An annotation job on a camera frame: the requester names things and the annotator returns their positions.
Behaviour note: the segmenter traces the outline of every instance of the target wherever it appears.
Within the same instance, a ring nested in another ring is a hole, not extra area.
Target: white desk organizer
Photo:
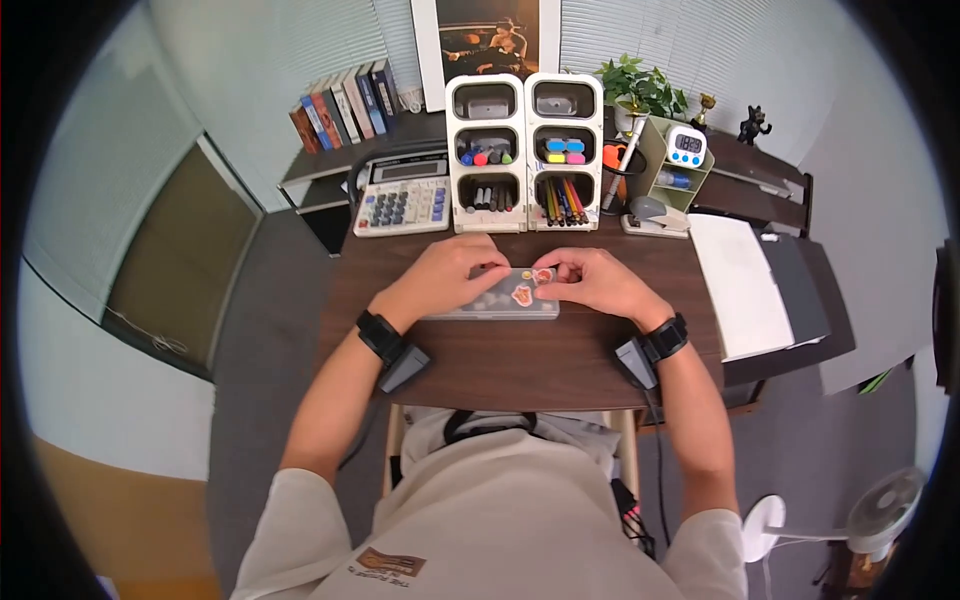
[[[527,152],[523,83],[506,74],[461,75],[446,85],[446,106],[453,230],[457,233],[526,231]],[[484,166],[461,163],[465,149],[469,149],[473,140],[497,137],[507,142],[513,162]],[[509,190],[514,201],[510,211],[473,206],[477,187],[486,185]],[[472,212],[468,212],[469,206],[473,206]]]
[[[596,229],[600,222],[600,178],[603,146],[603,87],[590,75],[534,73],[523,87],[526,109],[527,223],[531,231]],[[551,164],[544,142],[579,138],[584,164]],[[545,184],[566,176],[573,184],[584,215],[580,223],[549,224]]]

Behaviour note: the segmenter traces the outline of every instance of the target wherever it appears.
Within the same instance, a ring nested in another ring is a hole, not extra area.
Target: wrist
[[[630,320],[634,322],[641,333],[646,335],[673,319],[676,314],[677,312],[673,307],[664,302],[656,308],[646,307],[638,310]]]
[[[389,289],[390,288],[387,288],[374,296],[367,310],[370,311],[372,315],[380,315],[386,319],[387,323],[389,323],[397,333],[404,335],[410,327],[417,322],[420,316],[405,307],[402,302],[397,302],[392,299],[388,293]]]

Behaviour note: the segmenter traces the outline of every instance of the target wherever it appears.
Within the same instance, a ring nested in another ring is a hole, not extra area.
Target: gold trophy
[[[716,98],[709,94],[702,93],[700,94],[700,106],[700,112],[690,119],[690,125],[696,130],[705,132],[707,130],[707,111],[717,106]]]

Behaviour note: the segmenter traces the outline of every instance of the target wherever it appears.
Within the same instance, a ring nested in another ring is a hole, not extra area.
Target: fan base
[[[760,498],[743,519],[743,558],[755,563],[770,554],[780,536],[765,532],[767,527],[782,527],[786,521],[786,503],[771,493]]]

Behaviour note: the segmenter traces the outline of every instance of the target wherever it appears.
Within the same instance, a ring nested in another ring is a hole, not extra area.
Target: white fan
[[[822,534],[783,527],[786,521],[783,498],[775,494],[763,496],[743,521],[744,558],[748,563],[759,561],[784,537],[846,540],[852,552],[870,554],[873,561],[882,560],[917,509],[924,480],[924,472],[916,467],[887,475],[856,501],[847,515],[846,528]]]

